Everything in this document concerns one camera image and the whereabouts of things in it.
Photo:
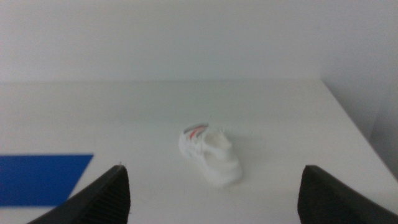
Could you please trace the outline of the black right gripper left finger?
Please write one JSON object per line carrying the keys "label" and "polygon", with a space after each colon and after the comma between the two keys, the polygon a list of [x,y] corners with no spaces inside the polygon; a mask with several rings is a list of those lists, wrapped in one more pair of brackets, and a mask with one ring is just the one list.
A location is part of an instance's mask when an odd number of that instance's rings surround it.
{"label": "black right gripper left finger", "polygon": [[127,169],[116,165],[66,202],[29,224],[126,224],[130,207]]}

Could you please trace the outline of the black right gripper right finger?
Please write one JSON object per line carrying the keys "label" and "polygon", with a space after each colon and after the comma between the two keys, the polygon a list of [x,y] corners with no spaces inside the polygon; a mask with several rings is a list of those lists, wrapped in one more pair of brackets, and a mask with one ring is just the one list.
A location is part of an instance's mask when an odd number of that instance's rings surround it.
{"label": "black right gripper right finger", "polygon": [[322,168],[305,166],[297,211],[301,223],[397,224],[397,214],[371,201]]}

